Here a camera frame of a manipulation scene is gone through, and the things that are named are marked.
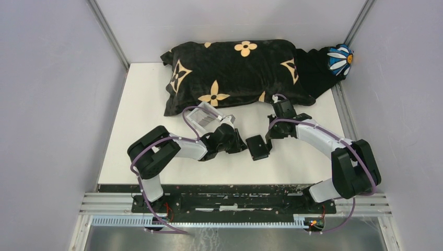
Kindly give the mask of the black leather card holder wallet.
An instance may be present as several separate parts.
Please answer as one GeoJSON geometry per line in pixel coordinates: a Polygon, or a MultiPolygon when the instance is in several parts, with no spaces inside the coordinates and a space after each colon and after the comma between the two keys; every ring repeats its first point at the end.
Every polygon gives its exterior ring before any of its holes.
{"type": "Polygon", "coordinates": [[[254,161],[267,158],[273,147],[271,141],[265,140],[261,135],[247,138],[246,144],[254,161]]]}

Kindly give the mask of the white plastic card tray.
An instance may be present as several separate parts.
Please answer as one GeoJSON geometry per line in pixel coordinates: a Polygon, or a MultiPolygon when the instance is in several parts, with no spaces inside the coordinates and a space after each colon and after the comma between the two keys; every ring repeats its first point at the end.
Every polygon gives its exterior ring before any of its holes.
{"type": "Polygon", "coordinates": [[[186,107],[182,114],[186,122],[201,134],[208,133],[208,126],[212,122],[221,122],[225,115],[210,103],[202,101],[198,106],[186,107]]]}

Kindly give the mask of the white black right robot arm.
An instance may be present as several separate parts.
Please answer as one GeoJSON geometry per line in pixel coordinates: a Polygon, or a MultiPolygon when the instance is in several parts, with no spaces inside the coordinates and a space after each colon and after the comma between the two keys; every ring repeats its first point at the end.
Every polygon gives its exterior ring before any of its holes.
{"type": "Polygon", "coordinates": [[[351,199],[370,196],[381,183],[381,175],[370,144],[363,140],[343,138],[319,125],[311,116],[297,114],[290,100],[276,100],[274,113],[269,115],[266,146],[272,149],[272,140],[295,138],[323,153],[331,161],[331,178],[309,186],[302,192],[302,208],[316,213],[323,202],[333,199],[351,199]]]}

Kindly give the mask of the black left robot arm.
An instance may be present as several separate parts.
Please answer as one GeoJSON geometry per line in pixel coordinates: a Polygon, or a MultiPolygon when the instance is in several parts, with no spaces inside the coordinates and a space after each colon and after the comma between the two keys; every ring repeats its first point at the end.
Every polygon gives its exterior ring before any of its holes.
{"type": "Polygon", "coordinates": [[[180,137],[159,125],[130,145],[127,154],[131,161],[130,170],[137,175],[144,194],[144,205],[156,213],[165,204],[160,173],[173,158],[204,162],[214,159],[220,152],[236,154],[247,148],[238,129],[227,123],[196,139],[180,137]]]}

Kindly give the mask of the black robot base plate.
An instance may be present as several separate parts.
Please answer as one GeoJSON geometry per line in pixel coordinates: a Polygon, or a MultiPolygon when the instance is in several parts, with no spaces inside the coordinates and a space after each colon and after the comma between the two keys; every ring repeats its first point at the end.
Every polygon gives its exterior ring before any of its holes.
{"type": "Polygon", "coordinates": [[[150,205],[172,223],[290,223],[295,214],[337,212],[331,200],[306,203],[307,185],[163,185],[150,205]]]}

